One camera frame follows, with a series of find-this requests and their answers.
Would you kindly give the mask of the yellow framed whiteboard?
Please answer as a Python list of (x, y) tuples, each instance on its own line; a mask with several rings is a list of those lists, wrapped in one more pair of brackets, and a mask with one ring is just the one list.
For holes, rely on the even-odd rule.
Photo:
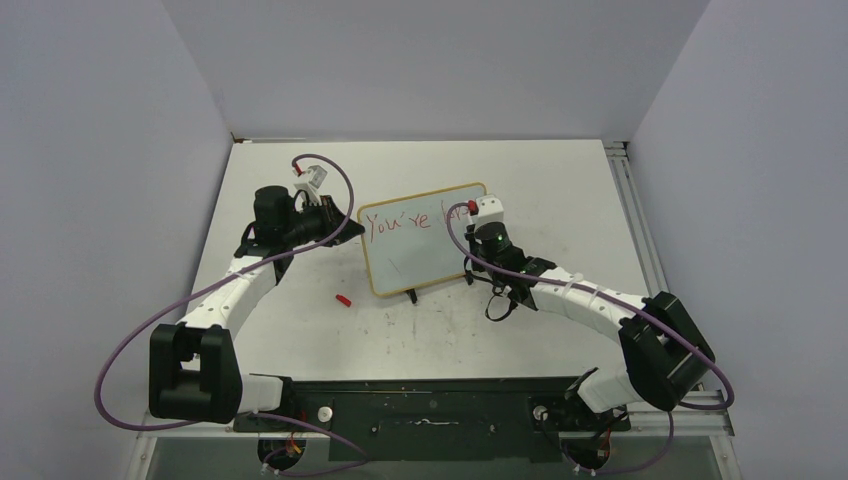
[(362, 206), (357, 222), (365, 228), (363, 253), (370, 288), (391, 296), (459, 278), (464, 255), (452, 242), (462, 240), (468, 209), (448, 209), (487, 194), (480, 182), (468, 183)]

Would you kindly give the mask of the red marker cap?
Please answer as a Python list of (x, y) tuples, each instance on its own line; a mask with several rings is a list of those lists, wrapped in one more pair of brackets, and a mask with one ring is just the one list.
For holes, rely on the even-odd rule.
[(343, 304), (347, 308), (350, 308), (352, 306), (351, 300), (348, 299), (347, 297), (345, 297), (344, 295), (337, 294), (335, 296), (335, 298), (338, 302), (340, 302), (341, 304)]

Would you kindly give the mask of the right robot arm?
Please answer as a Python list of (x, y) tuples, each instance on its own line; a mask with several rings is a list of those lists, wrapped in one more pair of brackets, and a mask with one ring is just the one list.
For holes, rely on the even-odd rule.
[(621, 348), (622, 367), (592, 368), (567, 390), (566, 415), (579, 428), (639, 401), (661, 411), (675, 409), (715, 359), (682, 302), (669, 292), (644, 297), (607, 290), (549, 260), (525, 255), (501, 222), (469, 226), (464, 237), (474, 270), (489, 275), (511, 309), (562, 316)]

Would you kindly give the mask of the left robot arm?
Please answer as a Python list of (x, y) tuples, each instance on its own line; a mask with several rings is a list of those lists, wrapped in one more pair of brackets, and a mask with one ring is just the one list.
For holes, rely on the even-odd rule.
[(298, 403), (283, 393), (282, 378), (241, 372), (234, 339), (260, 300), (280, 283), (294, 249), (309, 243), (341, 245), (365, 228), (348, 219), (331, 196), (298, 205), (283, 186), (257, 190), (253, 210), (255, 219), (243, 232), (227, 283), (150, 336), (149, 410), (156, 418), (226, 424), (259, 411), (276, 431), (297, 420)]

